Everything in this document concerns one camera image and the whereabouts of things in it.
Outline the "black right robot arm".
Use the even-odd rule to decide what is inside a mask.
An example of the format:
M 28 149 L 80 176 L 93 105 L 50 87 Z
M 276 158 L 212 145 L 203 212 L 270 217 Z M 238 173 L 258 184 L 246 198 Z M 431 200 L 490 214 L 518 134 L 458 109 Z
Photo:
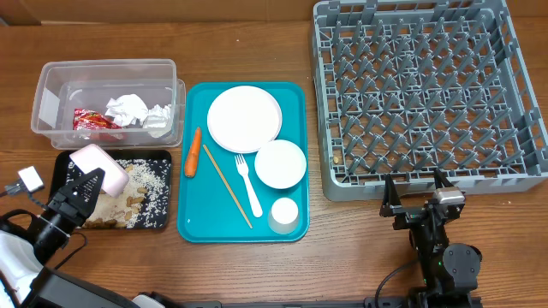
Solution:
M 384 197 L 379 215 L 394 218 L 395 230 L 408 230 L 417 258 L 393 270 L 378 285 L 372 300 L 376 307 L 481 307 L 471 292 L 478 287 L 482 254 L 474 246 L 451 244 L 445 225 L 458 219 L 465 206 L 463 192 L 438 169 L 435 191 L 421 207 L 406 208 L 390 175 L 384 177 Z M 405 297 L 381 297 L 384 285 L 396 274 L 418 264 L 424 285 Z

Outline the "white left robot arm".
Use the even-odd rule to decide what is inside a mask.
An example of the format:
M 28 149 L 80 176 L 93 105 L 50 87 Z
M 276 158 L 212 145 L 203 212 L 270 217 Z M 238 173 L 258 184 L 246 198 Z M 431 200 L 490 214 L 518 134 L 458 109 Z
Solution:
M 1 216 L 1 306 L 13 307 L 169 307 L 155 293 L 129 300 L 111 290 L 66 275 L 46 264 L 66 246 L 94 212 L 102 185 L 118 195 L 128 183 L 124 170 L 97 168 L 60 187 L 44 211 L 16 209 Z

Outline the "white napkin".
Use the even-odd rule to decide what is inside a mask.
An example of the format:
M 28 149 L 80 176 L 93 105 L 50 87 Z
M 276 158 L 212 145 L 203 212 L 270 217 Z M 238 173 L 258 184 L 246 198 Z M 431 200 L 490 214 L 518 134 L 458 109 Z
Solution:
M 135 125 L 137 121 L 143 123 L 148 116 L 145 102 L 136 94 L 111 98 L 106 107 L 105 115 L 111 117 L 119 127 Z
M 171 119 L 170 113 L 170 104 L 166 104 L 164 107 L 156 104 L 152 109 L 148 110 L 142 127 L 148 129 L 148 133 L 153 138 L 162 138 L 170 133 L 170 128 L 168 127 Z

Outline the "red snack wrapper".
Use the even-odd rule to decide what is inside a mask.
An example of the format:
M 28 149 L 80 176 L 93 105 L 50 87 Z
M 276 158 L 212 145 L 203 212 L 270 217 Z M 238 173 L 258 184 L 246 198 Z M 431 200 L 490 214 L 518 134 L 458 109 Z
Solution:
M 94 111 L 86 109 L 75 109 L 73 119 L 74 130 L 102 130 L 102 129 L 121 129 L 106 116 Z M 84 139 L 102 140 L 116 142 L 123 140 L 123 133 L 87 133 L 83 136 Z

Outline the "white bowl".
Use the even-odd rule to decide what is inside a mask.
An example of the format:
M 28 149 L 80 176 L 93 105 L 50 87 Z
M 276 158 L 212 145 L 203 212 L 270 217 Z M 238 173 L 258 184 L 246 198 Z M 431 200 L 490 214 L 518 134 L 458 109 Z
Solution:
M 303 150 L 293 142 L 276 139 L 257 152 L 255 173 L 268 187 L 287 189 L 297 185 L 307 172 Z

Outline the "bowl with rice and nuts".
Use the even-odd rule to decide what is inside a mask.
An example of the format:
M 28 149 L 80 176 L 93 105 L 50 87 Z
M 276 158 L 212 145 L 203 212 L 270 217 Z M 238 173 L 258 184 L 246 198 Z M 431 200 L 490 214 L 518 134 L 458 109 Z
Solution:
M 87 145 L 69 157 L 84 174 L 102 169 L 104 179 L 101 189 L 113 198 L 121 195 L 129 183 L 129 175 L 125 169 L 98 145 Z

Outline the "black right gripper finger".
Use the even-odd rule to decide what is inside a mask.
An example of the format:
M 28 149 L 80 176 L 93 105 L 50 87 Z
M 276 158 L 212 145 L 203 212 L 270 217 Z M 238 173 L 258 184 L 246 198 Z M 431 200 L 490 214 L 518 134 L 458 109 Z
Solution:
M 433 175 L 434 175 L 434 182 L 435 182 L 435 187 L 437 189 L 440 189 L 440 188 L 448 188 L 448 187 L 453 187 L 454 185 L 446 178 L 446 176 L 444 175 L 444 173 L 440 170 L 440 169 L 435 169 L 433 171 Z
M 401 200 L 396 190 L 396 186 L 390 174 L 384 177 L 384 197 L 382 206 L 401 206 Z

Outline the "orange carrot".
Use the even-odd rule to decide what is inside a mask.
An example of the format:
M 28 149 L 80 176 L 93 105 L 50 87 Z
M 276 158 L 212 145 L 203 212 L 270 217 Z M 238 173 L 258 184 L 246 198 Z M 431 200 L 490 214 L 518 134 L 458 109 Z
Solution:
M 184 164 L 184 175 L 188 178 L 194 178 L 197 172 L 200 147 L 201 147 L 202 131 L 200 127 L 197 127 L 194 132 L 194 138 L 191 146 L 189 147 L 186 161 Z

